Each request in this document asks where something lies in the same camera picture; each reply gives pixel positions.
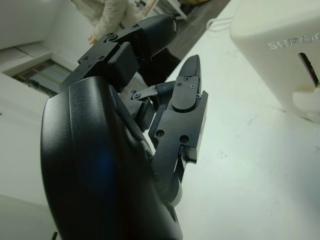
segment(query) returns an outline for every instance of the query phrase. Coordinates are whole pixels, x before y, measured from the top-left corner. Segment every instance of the white wall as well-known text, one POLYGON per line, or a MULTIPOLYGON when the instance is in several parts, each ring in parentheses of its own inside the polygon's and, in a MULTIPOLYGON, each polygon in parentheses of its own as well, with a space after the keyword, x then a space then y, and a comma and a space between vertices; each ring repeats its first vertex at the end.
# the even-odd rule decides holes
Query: white wall
POLYGON ((57 227, 47 206, 0 195, 0 239, 50 240, 57 227))
POLYGON ((0 86, 0 239, 49 240, 57 228, 40 163, 48 96, 3 73, 0 86))
POLYGON ((77 10, 70 0, 64 0, 45 44, 54 54, 52 59, 64 67, 74 70, 77 60, 91 47, 88 37, 93 26, 77 10))
POLYGON ((62 0, 1 0, 0 49, 44 40, 61 3, 62 0))
POLYGON ((0 195, 47 205, 40 165, 48 96, 0 73, 0 195))

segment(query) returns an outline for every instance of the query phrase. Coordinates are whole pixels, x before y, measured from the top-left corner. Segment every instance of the sleeve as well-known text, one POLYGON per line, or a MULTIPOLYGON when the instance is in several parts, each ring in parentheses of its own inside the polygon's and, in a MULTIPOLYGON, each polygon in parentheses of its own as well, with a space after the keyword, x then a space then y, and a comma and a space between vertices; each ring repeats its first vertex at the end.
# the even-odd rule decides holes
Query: sleeve
POLYGON ((128 0, 105 0, 102 16, 94 28, 93 36, 99 40, 118 28, 127 9, 128 0))

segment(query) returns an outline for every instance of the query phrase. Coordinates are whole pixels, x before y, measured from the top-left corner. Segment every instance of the screw hole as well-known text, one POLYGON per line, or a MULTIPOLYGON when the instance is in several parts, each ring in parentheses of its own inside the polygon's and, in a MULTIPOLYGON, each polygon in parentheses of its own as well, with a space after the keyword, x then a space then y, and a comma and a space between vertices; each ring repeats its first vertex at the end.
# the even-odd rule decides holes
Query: screw hole
POLYGON ((180 143, 186 144, 187 142, 189 142, 189 137, 187 135, 182 135, 180 137, 180 143))
POLYGON ((165 135, 165 132, 163 130, 158 130, 156 131, 155 135, 158 137, 158 138, 161 138, 165 135))

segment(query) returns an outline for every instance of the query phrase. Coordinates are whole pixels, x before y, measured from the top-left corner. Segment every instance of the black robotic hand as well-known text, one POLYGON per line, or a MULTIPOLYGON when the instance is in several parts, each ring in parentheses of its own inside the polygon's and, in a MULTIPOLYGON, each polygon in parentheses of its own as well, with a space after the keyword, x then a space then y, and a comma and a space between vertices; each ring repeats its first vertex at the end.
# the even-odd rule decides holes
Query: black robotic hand
POLYGON ((41 168, 62 239, 183 238, 174 206, 186 163, 197 161, 208 99, 199 57, 190 57, 174 82, 124 102, 118 95, 176 30, 164 14, 106 35, 48 99, 41 168), (154 155, 143 135, 150 125, 154 155))

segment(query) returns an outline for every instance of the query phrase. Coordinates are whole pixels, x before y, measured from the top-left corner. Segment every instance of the cable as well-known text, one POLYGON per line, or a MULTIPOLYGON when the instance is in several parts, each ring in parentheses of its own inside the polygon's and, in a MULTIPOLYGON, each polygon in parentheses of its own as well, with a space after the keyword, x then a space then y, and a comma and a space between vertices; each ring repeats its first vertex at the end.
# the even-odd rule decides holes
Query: cable
POLYGON ((206 27, 207 30, 209 30, 211 32, 218 33, 218 32, 221 32, 223 30, 228 29, 230 27, 230 25, 231 25, 231 22, 228 21, 228 22, 223 22, 223 23, 214 25, 215 27, 217 27, 217 26, 223 26, 223 25, 227 25, 228 24, 227 27, 221 28, 221 29, 212 29, 212 28, 210 28, 211 24, 213 24, 214 22, 222 22, 222 21, 231 20, 231 19, 233 19, 232 16, 231 17, 225 17, 225 18, 211 18, 206 23, 205 27, 206 27))

